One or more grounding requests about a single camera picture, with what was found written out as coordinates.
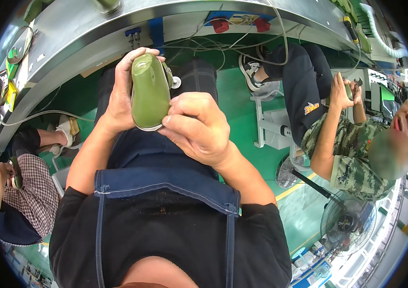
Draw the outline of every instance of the blue bracket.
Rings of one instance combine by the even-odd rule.
[[[135,32],[138,32],[138,33],[140,34],[141,31],[142,31],[142,30],[141,30],[140,27],[136,27],[136,28],[127,30],[127,31],[126,31],[126,37],[127,37],[128,35],[134,35]]]
[[[149,30],[151,32],[151,39],[153,40],[153,47],[159,50],[159,55],[164,55],[164,25],[162,17],[149,20]]]

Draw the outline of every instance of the camouflage shirt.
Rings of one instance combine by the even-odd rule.
[[[314,122],[303,136],[301,148],[310,159],[326,116],[327,113]],[[385,129],[389,129],[389,126],[372,119],[353,124],[340,115],[334,142],[331,187],[347,190],[366,201],[376,201],[388,195],[396,181],[377,176],[370,168],[367,158],[368,144],[378,132]]]

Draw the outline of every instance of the person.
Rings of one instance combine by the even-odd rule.
[[[277,46],[270,53],[257,47],[264,61],[282,63],[286,47]],[[282,80],[286,110],[294,142],[311,160],[311,170],[330,181],[330,186],[347,190],[366,201],[384,198],[395,181],[380,178],[369,166],[368,143],[377,133],[397,129],[408,137],[408,100],[400,107],[390,125],[367,119],[361,87],[332,76],[326,57],[316,44],[288,43],[288,62],[283,66],[264,63],[241,55],[239,66],[251,91],[266,82]],[[353,101],[345,84],[350,84]],[[330,105],[322,105],[330,96]],[[353,107],[354,124],[343,109]]]
[[[287,287],[276,199],[229,141],[215,69],[199,58],[183,65],[164,127],[146,132],[130,106],[132,61],[144,53],[165,61],[138,48],[99,81],[99,118],[70,167],[50,239],[58,286]]]
[[[70,147],[72,142],[70,120],[64,115],[56,131],[30,128],[13,137],[17,162],[0,162],[0,241],[33,245],[52,231],[59,195],[37,150],[53,144]],[[21,187],[12,184],[16,176],[22,178]]]

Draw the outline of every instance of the stainless steel workbench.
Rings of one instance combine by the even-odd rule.
[[[343,13],[329,0],[272,2],[287,22],[309,26],[334,42],[336,40],[335,45],[340,43],[341,49],[357,49],[347,29],[340,22]],[[183,33],[176,32],[173,26],[166,27],[166,17],[193,12],[205,15],[208,11],[215,10],[275,16],[273,9],[263,0],[122,0],[120,8],[107,15],[98,12],[87,0],[56,0],[34,21],[33,29],[37,32],[28,57],[23,60],[17,72],[20,94],[17,96],[14,112],[5,113],[3,121],[15,123],[24,119],[45,96],[64,82],[113,55],[129,51],[130,46],[122,35],[128,27],[164,17],[164,38],[171,41],[190,36],[195,32],[195,26],[191,26],[187,31],[188,35],[184,36]],[[214,32],[209,28],[206,33]],[[151,45],[152,42],[150,39],[142,39],[141,44]],[[18,127],[19,125],[4,127],[0,124],[0,154]]]

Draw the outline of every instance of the apron strap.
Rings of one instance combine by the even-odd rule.
[[[228,213],[226,217],[226,288],[233,287],[235,218],[233,213]]]
[[[98,205],[97,234],[95,241],[95,262],[97,264],[97,280],[99,288],[105,288],[105,280],[103,279],[103,267],[102,267],[102,227],[103,227],[103,212],[105,210],[105,199],[106,194],[101,194],[100,202]]]

